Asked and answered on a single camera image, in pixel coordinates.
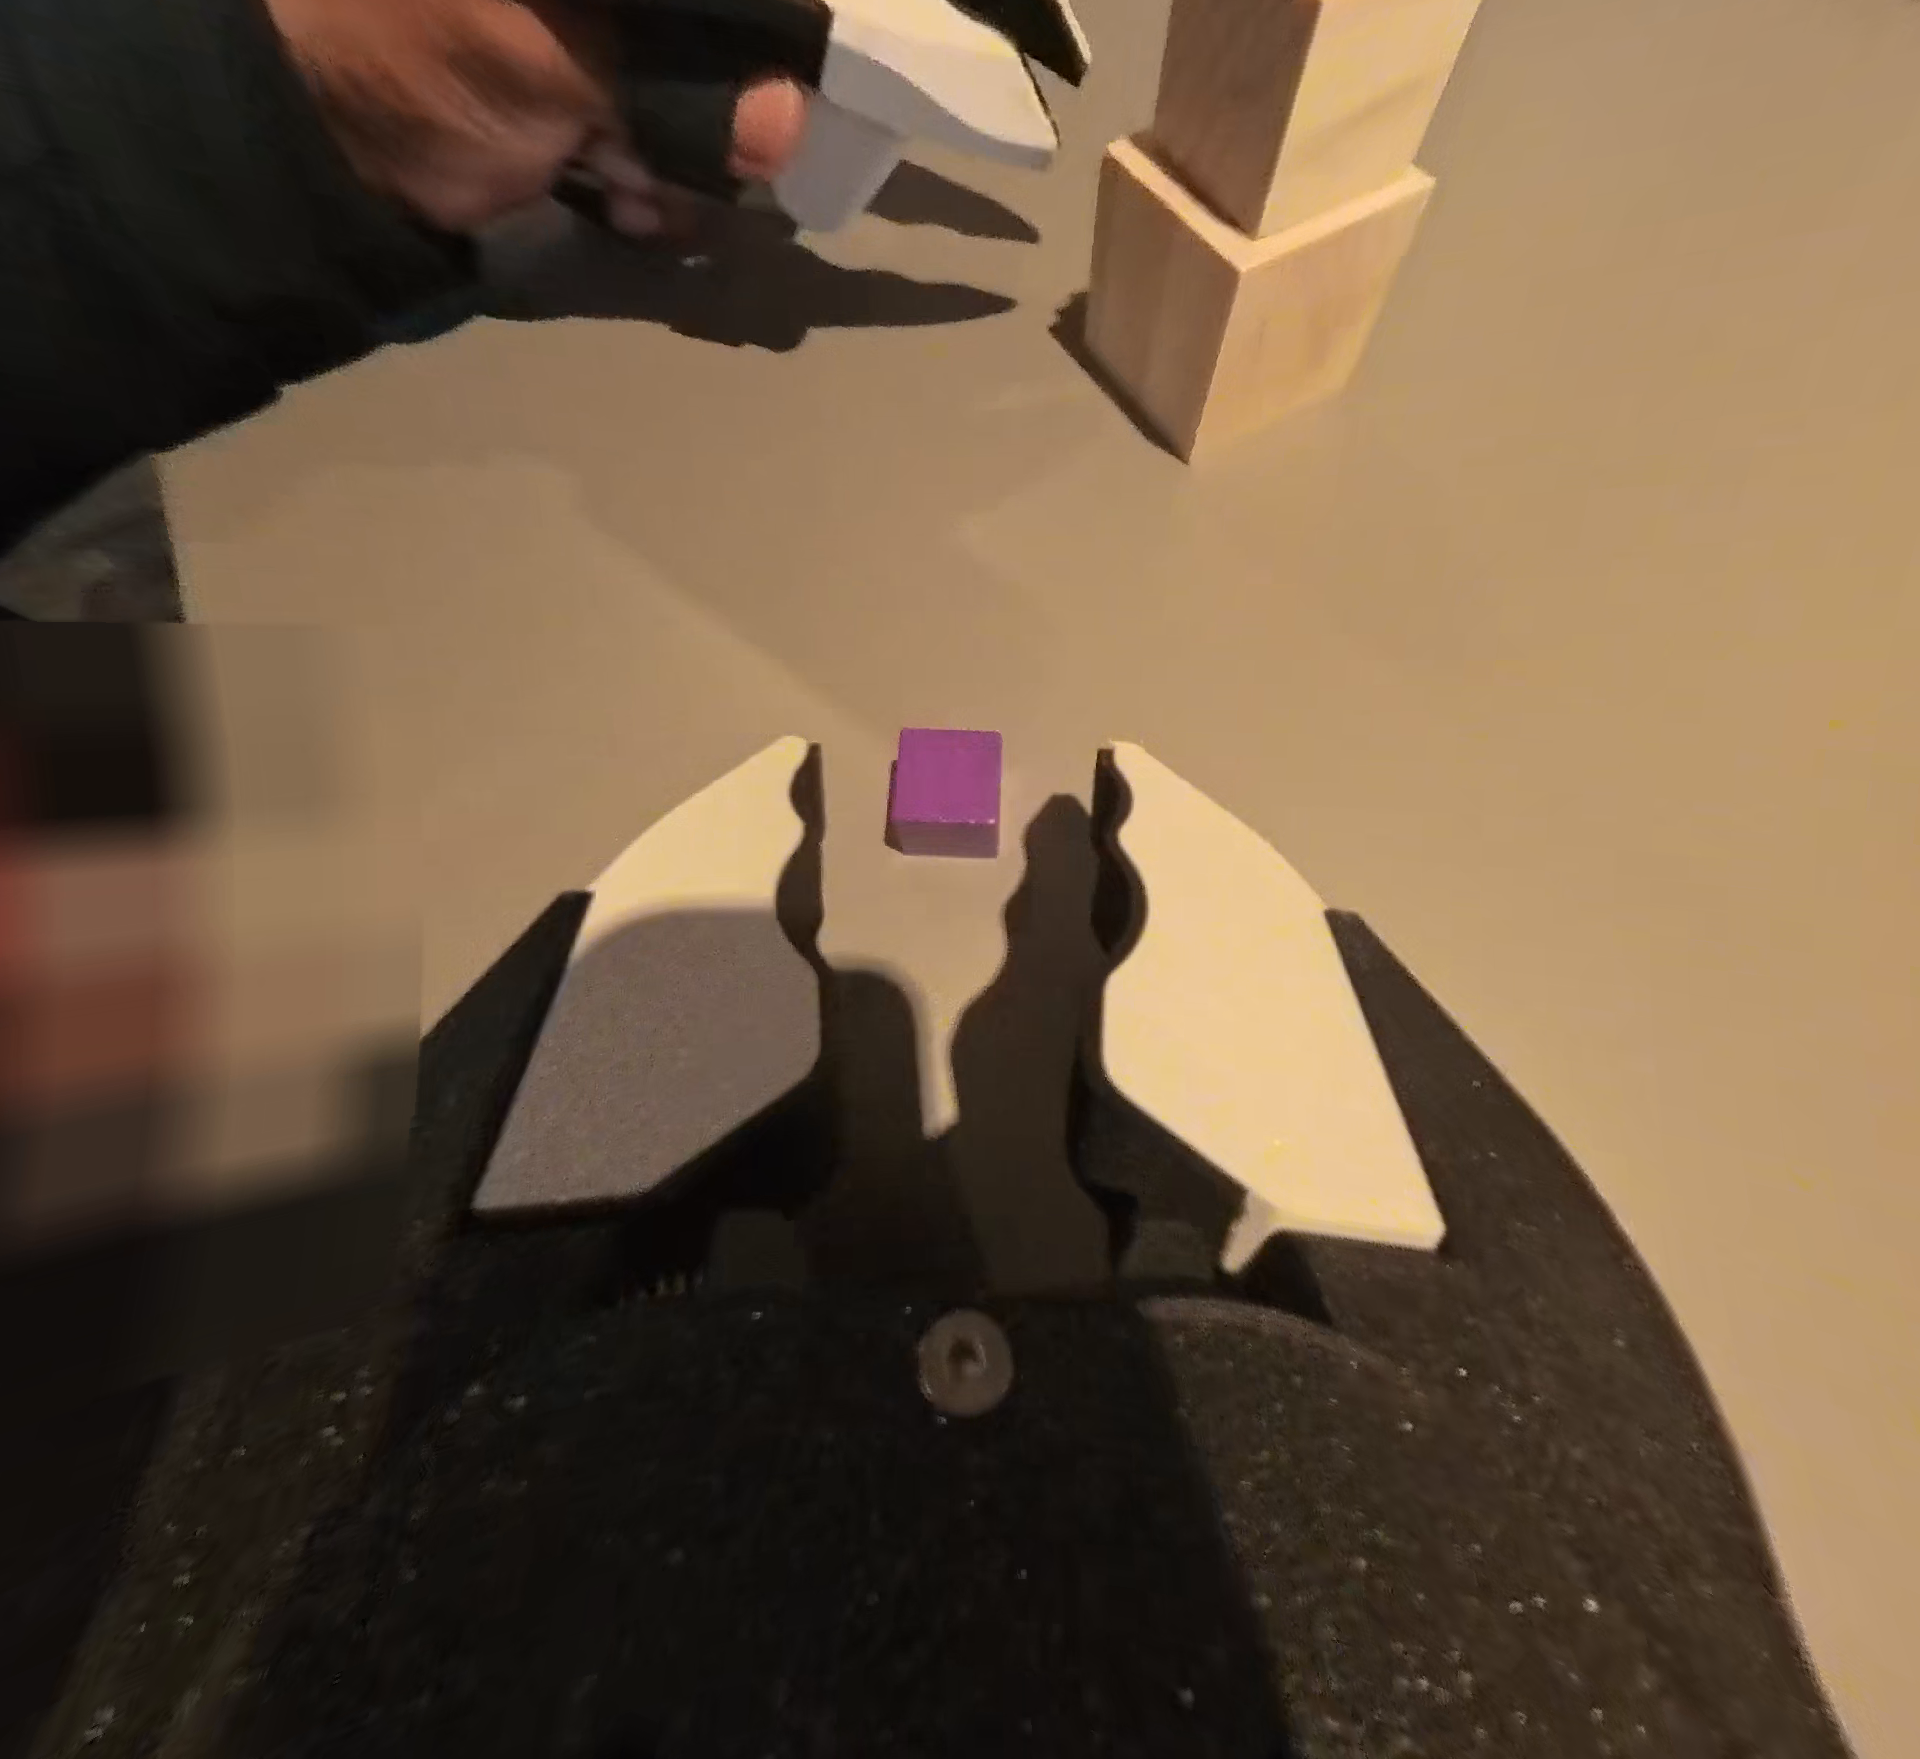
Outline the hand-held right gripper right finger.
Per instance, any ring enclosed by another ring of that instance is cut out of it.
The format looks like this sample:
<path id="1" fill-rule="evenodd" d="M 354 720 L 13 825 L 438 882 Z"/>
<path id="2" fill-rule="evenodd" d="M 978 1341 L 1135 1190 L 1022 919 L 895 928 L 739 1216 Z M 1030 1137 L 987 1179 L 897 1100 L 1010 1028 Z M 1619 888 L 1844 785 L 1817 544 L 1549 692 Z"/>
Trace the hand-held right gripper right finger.
<path id="1" fill-rule="evenodd" d="M 1099 762 L 1126 930 L 1099 1000 L 1107 1084 L 1229 1183 L 1217 1265 L 1279 1232 L 1436 1254 L 1443 1216 L 1322 893 L 1135 742 Z"/>

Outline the medium natural wooden cube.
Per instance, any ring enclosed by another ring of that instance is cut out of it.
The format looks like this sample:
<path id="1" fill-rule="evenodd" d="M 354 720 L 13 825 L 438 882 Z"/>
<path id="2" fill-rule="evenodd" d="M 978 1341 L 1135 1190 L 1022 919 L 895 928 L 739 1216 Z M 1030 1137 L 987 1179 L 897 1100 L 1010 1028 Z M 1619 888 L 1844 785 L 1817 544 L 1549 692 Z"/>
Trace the medium natural wooden cube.
<path id="1" fill-rule="evenodd" d="M 1481 0 L 1169 0 L 1153 157 L 1245 236 L 1391 185 Z"/>

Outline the large natural wooden cube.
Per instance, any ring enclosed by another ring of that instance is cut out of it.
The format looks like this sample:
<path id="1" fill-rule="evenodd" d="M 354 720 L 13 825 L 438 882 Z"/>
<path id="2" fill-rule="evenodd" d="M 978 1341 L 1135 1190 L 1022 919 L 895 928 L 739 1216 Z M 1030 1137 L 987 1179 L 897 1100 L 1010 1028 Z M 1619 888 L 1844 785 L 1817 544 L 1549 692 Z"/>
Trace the large natural wooden cube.
<path id="1" fill-rule="evenodd" d="M 1402 169 L 1272 236 L 1206 210 L 1141 139 L 1099 163 L 1083 343 L 1185 463 L 1346 385 L 1422 230 L 1434 179 Z"/>

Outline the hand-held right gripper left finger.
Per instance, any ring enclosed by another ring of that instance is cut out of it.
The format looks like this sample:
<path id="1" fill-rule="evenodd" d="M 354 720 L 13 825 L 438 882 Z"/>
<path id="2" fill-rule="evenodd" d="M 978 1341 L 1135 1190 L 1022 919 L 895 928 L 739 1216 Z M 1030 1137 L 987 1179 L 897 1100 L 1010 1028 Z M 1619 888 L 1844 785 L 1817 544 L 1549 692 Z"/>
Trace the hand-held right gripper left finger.
<path id="1" fill-rule="evenodd" d="M 809 738 L 766 742 L 591 878 L 471 1211 L 657 1202 L 803 1084 L 821 988 L 779 882 L 809 768 Z"/>

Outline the person's left hand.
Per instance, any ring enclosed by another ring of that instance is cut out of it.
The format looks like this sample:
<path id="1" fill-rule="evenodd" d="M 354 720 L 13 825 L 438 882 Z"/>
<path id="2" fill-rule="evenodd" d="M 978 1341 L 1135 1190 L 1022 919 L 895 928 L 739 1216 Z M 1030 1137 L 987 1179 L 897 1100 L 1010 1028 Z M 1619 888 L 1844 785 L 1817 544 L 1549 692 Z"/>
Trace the person's left hand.
<path id="1" fill-rule="evenodd" d="M 265 0 L 354 176 L 484 236 L 590 179 L 625 236 L 689 236 L 709 198 L 655 176 L 616 101 L 620 40 L 568 0 Z"/>

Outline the small purple wooden cube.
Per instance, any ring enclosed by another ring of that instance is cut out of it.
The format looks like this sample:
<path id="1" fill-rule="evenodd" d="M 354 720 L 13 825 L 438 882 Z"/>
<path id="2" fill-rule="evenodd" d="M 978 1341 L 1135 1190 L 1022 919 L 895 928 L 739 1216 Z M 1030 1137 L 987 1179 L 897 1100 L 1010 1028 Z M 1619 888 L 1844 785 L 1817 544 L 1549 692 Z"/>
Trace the small purple wooden cube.
<path id="1" fill-rule="evenodd" d="M 923 860 L 996 860 L 1003 734 L 907 724 L 885 792 L 885 850 Z"/>

